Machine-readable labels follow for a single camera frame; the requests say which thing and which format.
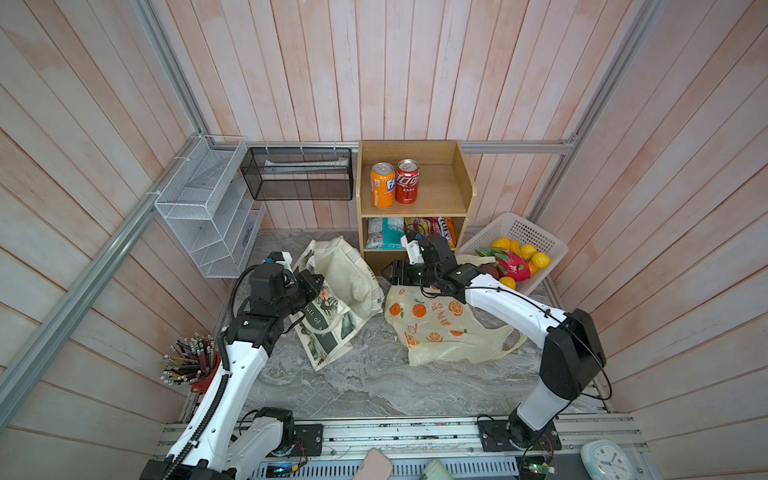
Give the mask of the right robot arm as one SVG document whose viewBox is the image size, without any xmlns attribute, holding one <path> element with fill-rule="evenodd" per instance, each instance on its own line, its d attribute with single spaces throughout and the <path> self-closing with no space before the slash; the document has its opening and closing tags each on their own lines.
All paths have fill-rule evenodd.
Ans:
<svg viewBox="0 0 768 480">
<path fill-rule="evenodd" d="M 435 294 L 484 310 L 517 329 L 542 350 L 539 380 L 509 415 L 511 444 L 527 448 L 604 371 L 606 357 L 591 316 L 534 301 L 481 267 L 460 264 L 441 235 L 401 237 L 408 255 L 382 271 L 392 285 L 432 287 Z"/>
</svg>

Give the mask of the red cola can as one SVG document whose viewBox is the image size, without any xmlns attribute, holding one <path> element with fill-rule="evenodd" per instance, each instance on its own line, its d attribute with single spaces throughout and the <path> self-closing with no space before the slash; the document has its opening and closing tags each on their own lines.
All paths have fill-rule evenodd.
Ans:
<svg viewBox="0 0 768 480">
<path fill-rule="evenodd" d="M 395 199 L 401 204 L 415 203 L 418 197 L 420 166 L 413 159 L 400 160 L 396 168 Z"/>
</svg>

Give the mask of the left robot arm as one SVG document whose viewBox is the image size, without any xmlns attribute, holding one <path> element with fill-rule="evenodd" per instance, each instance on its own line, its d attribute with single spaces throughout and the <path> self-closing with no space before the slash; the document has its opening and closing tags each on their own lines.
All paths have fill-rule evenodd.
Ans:
<svg viewBox="0 0 768 480">
<path fill-rule="evenodd" d="M 163 460 L 150 460 L 143 479 L 249 479 L 263 460 L 293 449 L 293 417 L 262 409 L 238 438 L 232 436 L 248 393 L 266 365 L 285 320 L 320 296 L 324 277 L 291 270 L 286 252 L 273 252 L 240 275 L 250 294 L 242 312 L 216 338 L 220 362 L 199 408 Z"/>
</svg>

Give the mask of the white plastic fruit basket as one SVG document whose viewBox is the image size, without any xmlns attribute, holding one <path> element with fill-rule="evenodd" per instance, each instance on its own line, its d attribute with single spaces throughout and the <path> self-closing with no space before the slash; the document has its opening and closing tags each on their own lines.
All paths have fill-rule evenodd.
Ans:
<svg viewBox="0 0 768 480">
<path fill-rule="evenodd" d="M 501 214 L 470 239 L 464 240 L 458 252 L 474 255 L 478 248 L 491 247 L 492 243 L 501 237 L 518 240 L 521 245 L 531 244 L 539 252 L 548 255 L 551 260 L 546 268 L 518 286 L 518 291 L 526 295 L 530 294 L 568 253 L 568 247 L 563 241 L 533 222 L 511 212 Z"/>
</svg>

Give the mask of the cream canvas tote bag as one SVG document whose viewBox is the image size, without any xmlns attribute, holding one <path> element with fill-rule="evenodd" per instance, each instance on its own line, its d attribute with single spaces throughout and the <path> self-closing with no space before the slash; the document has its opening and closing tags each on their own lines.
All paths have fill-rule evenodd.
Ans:
<svg viewBox="0 0 768 480">
<path fill-rule="evenodd" d="M 384 293 L 360 252 L 342 237 L 311 241 L 295 268 L 324 277 L 319 295 L 292 317 L 300 321 L 295 331 L 319 371 L 352 349 L 352 339 L 382 312 Z"/>
</svg>

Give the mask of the orange print plastic bag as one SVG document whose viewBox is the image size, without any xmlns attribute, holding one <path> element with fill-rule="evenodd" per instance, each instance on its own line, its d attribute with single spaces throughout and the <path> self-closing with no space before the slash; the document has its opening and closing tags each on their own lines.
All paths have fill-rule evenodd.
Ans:
<svg viewBox="0 0 768 480">
<path fill-rule="evenodd" d="M 472 309 L 452 297 L 425 296 L 417 286 L 393 285 L 385 320 L 408 350 L 410 366 L 433 362 L 499 360 L 522 347 L 527 337 L 509 325 L 488 328 Z"/>
</svg>

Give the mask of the teal snack packet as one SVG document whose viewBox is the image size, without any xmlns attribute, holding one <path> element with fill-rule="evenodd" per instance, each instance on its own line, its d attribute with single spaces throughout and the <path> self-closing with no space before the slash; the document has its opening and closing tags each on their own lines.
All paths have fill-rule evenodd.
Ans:
<svg viewBox="0 0 768 480">
<path fill-rule="evenodd" d="M 379 217 L 368 220 L 365 248 L 369 250 L 403 250 L 401 238 L 405 235 L 403 217 Z"/>
</svg>

